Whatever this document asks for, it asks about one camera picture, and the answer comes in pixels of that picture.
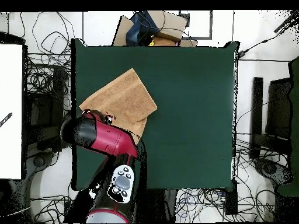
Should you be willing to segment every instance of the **black border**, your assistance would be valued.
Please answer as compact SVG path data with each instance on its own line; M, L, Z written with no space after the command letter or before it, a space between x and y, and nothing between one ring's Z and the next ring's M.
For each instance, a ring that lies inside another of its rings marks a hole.
M71 39L71 118L75 120L77 118L77 101L76 101L76 45L75 39ZM77 184L77 147L71 146L72 149L72 179L71 188L76 191Z

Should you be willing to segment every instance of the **cable bundle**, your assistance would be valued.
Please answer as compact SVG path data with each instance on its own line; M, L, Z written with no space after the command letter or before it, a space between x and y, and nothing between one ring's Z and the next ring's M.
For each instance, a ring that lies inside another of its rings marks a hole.
M44 208L41 209L41 211L34 217L34 223L52 223L52 224L62 224L63 219L61 219L62 216L65 215L65 212L60 212L57 204L58 203L63 203L63 205L66 202L72 202L72 199L69 196L63 196L63 195L58 195L58 196L53 196L53 197L43 197L43 198L32 198L30 201L50 201ZM50 220L44 220L41 221L40 217L42 214L47 214L51 219Z
M236 133L236 135L250 135L249 133ZM234 178L237 183L244 184L250 196L241 198L239 197L238 206L248 206L246 209L242 209L238 211L237 215L224 215L224 207L225 207L225 191L223 188L219 189L187 189L182 190L182 194L179 198L177 198L176 203L176 212L179 220L177 222L194 222L196 218L199 219L200 222L200 214L205 208L215 208L218 213L222 217L222 221L227 222L268 222L272 221L274 217L274 205L270 205L269 203L262 204L262 202L258 199L261 193L271 193L275 195L276 193L271 190L260 190L256 193L255 197L252 194L250 187L246 184L249 179L249 173L246 171L249 167L255 168L253 160L249 160L249 151L252 150L249 148L249 142L243 141L241 139L236 138L236 159L235 159L235 174ZM286 160L286 166L288 159L283 154L276 153L275 151L268 148L259 148L261 151L260 157L264 159L278 158L278 162L281 158ZM242 169L246 174L246 180L243 180L239 176L238 170ZM245 219L245 216L252 216L252 220Z

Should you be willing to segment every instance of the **white floor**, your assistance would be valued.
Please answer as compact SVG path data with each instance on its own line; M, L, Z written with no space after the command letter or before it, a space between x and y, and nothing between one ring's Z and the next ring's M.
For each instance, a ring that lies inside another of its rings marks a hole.
M88 46L111 45L115 29L121 15L128 18L132 16L132 12L61 12L68 19L74 28L75 37L81 38ZM229 41L239 41L241 43L240 50L254 46L262 40L275 36L273 30L282 23L287 14L282 10L214 10L213 11L213 35L212 40L199 40L198 46L215 46L223 47ZM9 16L9 32L17 36L24 36L26 44L29 47L29 53L40 53L41 42L51 32L59 31L65 34L65 27L61 19L55 12L42 13L22 13L22 18L26 32L24 33L23 25L20 19L20 13L11 13ZM74 37L71 25L66 22L70 37ZM7 32L7 21L0 16L0 30ZM53 36L44 43L44 47L51 47L56 36ZM53 47L54 52L60 52L61 47L65 46L64 41L57 40L57 44ZM270 81L289 77L287 61L299 56L298 36L295 36L293 30L287 30L284 34L278 36L274 40L270 40L265 44L261 44L250 50L240 61L238 66L238 106L237 118L251 109L251 88L253 77L264 78L264 95L263 101L267 102L267 89ZM263 119L266 119L267 105L263 109ZM244 115L237 126L238 133L249 133L250 114ZM249 141L248 135L238 135L238 139ZM71 151L64 149L60 153L57 164L53 167L39 172L32 184L31 196L40 198L45 196L67 195L67 187L71 179ZM262 189L273 190L269 180L263 178L255 172L253 167L238 169L239 177L246 182L255 197L256 193ZM75 197L76 192L71 190L71 197ZM245 184L238 185L238 195L241 198L249 196L249 190ZM241 200L239 210L251 208L246 204L252 204L252 199ZM259 196L259 200L263 204L274 204L274 198L271 193L263 192ZM34 202L33 213L40 211L42 205L47 202ZM177 216L178 222L190 222L194 214L196 216L194 222L222 222L223 218L220 213L209 205L195 205L197 208L189 215L184 214L186 211L180 211ZM192 204L188 210L195 208ZM250 214L243 215L248 221L253 221Z

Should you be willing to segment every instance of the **folded cloth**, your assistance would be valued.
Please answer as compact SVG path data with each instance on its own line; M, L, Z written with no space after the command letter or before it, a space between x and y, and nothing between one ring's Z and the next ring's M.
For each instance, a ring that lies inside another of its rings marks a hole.
M136 74L129 69L118 78L89 96L80 109L98 110L115 117L112 125L132 132L135 144L147 122L147 117L157 109L155 102Z

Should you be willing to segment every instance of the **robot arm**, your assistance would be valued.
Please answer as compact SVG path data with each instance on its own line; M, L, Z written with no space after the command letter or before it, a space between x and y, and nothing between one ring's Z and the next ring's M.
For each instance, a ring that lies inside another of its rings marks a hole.
M111 125L112 118L85 110L61 127L61 139L71 145L103 153L109 158L89 188L80 191L65 223L129 223L135 207L134 182L137 148L131 134Z

